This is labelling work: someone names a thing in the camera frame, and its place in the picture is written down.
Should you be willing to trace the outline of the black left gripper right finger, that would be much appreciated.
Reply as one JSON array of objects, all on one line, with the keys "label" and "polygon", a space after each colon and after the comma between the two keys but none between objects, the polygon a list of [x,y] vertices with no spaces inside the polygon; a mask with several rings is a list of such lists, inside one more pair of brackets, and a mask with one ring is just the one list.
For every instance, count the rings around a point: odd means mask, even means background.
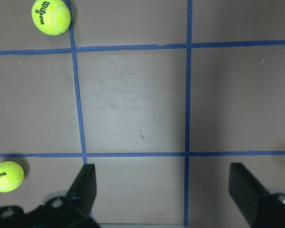
[{"label": "black left gripper right finger", "polygon": [[270,192],[239,162],[230,164],[228,191],[247,223],[254,225],[261,199],[270,196]]}]

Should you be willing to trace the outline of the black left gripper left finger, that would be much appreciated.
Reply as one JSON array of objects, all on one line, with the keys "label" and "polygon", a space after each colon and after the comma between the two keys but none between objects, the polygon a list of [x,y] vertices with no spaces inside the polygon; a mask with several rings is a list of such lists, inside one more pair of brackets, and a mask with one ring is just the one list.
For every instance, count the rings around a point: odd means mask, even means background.
[{"label": "black left gripper left finger", "polygon": [[84,164],[66,197],[86,216],[90,216],[96,198],[96,172],[94,164]]}]

